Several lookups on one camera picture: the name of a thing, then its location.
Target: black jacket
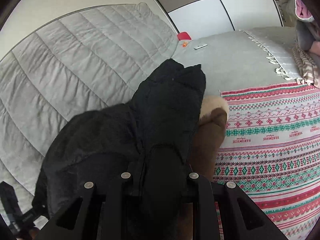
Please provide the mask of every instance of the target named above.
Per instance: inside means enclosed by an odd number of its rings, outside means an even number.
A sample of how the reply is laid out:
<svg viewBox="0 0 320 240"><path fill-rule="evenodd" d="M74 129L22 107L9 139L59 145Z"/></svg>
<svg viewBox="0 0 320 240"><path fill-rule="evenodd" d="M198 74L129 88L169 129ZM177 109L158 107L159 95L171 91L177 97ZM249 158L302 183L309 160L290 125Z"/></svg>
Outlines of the black jacket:
<svg viewBox="0 0 320 240"><path fill-rule="evenodd" d="M155 223L175 217L204 89L200 65L169 59L128 103L73 117L47 152L33 206L46 205L51 217L85 182L106 194L110 180L129 171L143 216Z"/></svg>

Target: white fringe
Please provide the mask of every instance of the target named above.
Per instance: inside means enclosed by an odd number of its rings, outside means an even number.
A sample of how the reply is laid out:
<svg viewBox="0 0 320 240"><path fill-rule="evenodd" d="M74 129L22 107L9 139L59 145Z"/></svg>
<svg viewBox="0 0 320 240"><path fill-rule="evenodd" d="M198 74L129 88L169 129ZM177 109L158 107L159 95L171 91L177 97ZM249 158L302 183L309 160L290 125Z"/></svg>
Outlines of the white fringe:
<svg viewBox="0 0 320 240"><path fill-rule="evenodd" d="M263 51L268 52L268 57L266 57L271 64L279 65L279 68L276 68L275 71L279 76L282 76L285 80L295 80L299 85L304 84L303 78L290 78L286 70L279 64L279 62L276 60L275 56L273 56L268 49L263 46L259 41L255 39L255 37L251 36L244 30L239 30L240 32L246 33L249 35L249 39L253 41L255 44L257 44L258 47L260 47Z"/></svg>

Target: white wall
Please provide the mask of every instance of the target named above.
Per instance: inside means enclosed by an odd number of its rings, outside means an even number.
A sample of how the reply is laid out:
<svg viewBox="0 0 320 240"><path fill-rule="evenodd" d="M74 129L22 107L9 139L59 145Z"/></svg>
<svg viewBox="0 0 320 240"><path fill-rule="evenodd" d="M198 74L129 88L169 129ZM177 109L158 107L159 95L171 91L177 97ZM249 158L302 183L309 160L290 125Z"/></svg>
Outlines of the white wall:
<svg viewBox="0 0 320 240"><path fill-rule="evenodd" d="M139 2L146 2L170 25L154 0L21 0L0 31L0 59L31 32L64 14L96 5Z"/></svg>
<svg viewBox="0 0 320 240"><path fill-rule="evenodd" d="M200 0L169 13L179 32L199 39L233 31L232 24L220 0Z"/></svg>
<svg viewBox="0 0 320 240"><path fill-rule="evenodd" d="M273 0L221 0L236 30L281 26Z"/></svg>

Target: remote control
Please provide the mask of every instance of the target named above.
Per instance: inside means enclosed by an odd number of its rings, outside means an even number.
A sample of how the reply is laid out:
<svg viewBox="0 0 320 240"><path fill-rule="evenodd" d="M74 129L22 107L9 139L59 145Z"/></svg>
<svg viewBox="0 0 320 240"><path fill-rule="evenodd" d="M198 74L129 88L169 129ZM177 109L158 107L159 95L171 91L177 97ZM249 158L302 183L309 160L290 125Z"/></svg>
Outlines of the remote control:
<svg viewBox="0 0 320 240"><path fill-rule="evenodd" d="M202 45L196 46L195 49L201 49L206 46L208 46L208 44L202 44Z"/></svg>

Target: red and green patterned blanket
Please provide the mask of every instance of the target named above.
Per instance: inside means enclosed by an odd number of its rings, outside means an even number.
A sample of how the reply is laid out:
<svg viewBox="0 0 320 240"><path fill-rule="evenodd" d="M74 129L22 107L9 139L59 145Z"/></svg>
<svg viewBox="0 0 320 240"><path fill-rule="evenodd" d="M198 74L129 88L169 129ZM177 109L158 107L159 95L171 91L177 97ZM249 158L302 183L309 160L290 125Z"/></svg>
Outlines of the red and green patterned blanket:
<svg viewBox="0 0 320 240"><path fill-rule="evenodd" d="M320 217L320 89L287 83L221 93L230 117L215 168L289 239Z"/></svg>

